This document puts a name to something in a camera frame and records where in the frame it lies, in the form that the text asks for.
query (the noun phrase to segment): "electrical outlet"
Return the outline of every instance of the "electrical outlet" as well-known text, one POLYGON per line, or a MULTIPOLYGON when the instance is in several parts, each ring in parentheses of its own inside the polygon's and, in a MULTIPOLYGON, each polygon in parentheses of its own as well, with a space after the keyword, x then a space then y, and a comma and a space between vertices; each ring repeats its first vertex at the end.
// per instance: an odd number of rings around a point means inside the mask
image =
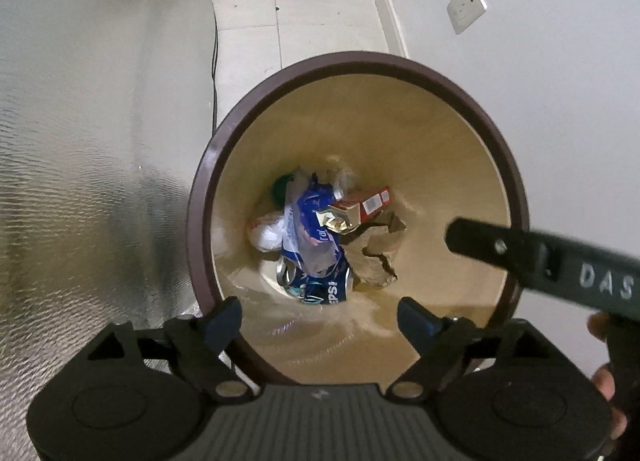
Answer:
POLYGON ((447 6, 447 13, 451 19, 456 35, 478 20, 486 11, 484 0, 451 0, 447 6))

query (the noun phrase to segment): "white wall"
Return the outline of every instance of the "white wall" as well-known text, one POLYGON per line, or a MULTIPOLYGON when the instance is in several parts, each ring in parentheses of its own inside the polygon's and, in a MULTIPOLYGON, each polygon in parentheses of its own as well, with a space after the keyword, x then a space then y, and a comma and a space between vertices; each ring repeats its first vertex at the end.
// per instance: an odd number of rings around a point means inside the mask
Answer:
MULTIPOLYGON (((456 35, 449 0, 391 0, 409 58, 493 118, 524 178, 532 227, 640 257, 640 0, 486 0, 456 35)), ((518 315, 585 371, 607 359, 586 309, 540 295, 518 315)))
POLYGON ((0 0, 0 460, 109 320, 195 306, 191 182, 213 128, 210 0, 0 0))

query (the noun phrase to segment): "white tile floor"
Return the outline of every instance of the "white tile floor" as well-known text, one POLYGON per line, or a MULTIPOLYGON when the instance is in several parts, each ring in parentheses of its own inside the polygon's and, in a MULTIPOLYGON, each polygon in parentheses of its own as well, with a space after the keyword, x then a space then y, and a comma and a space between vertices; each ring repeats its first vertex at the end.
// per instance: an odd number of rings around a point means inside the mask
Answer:
POLYGON ((218 124, 267 76, 347 50, 388 52, 373 0, 212 0, 218 21, 218 124))

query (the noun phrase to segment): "hand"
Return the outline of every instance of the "hand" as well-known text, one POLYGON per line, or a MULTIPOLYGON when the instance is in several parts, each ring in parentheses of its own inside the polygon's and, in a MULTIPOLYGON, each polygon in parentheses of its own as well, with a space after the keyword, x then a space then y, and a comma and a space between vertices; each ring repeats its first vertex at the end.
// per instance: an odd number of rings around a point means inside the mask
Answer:
MULTIPOLYGON (((589 320, 587 320, 587 329, 591 335, 604 342, 607 336, 608 323, 609 315, 606 313, 596 313, 591 315, 589 320)), ((613 394, 616 392, 616 384, 613 380, 612 374, 607 368, 607 365, 603 365, 599 368, 591 378, 591 381, 593 381, 600 393, 607 398, 607 401, 610 401, 613 394)), ((611 431, 611 438, 616 439, 625 431, 626 416, 613 407, 611 408, 611 412, 613 415, 613 430, 611 431)))

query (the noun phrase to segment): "screw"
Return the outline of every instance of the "screw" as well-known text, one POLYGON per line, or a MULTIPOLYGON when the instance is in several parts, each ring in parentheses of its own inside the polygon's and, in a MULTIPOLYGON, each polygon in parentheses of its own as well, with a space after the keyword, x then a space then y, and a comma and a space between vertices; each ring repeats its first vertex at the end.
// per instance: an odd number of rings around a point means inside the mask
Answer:
POLYGON ((402 399, 413 399, 420 396, 423 391, 424 388, 420 383, 415 383, 415 381, 398 381, 391 387, 391 392, 402 399))
POLYGON ((227 380, 219 383, 216 392, 222 397, 240 397, 244 395, 248 387, 238 380, 227 380))
POLYGON ((507 245, 502 239, 498 239, 494 242, 494 250, 498 255, 504 255, 507 253, 507 245))

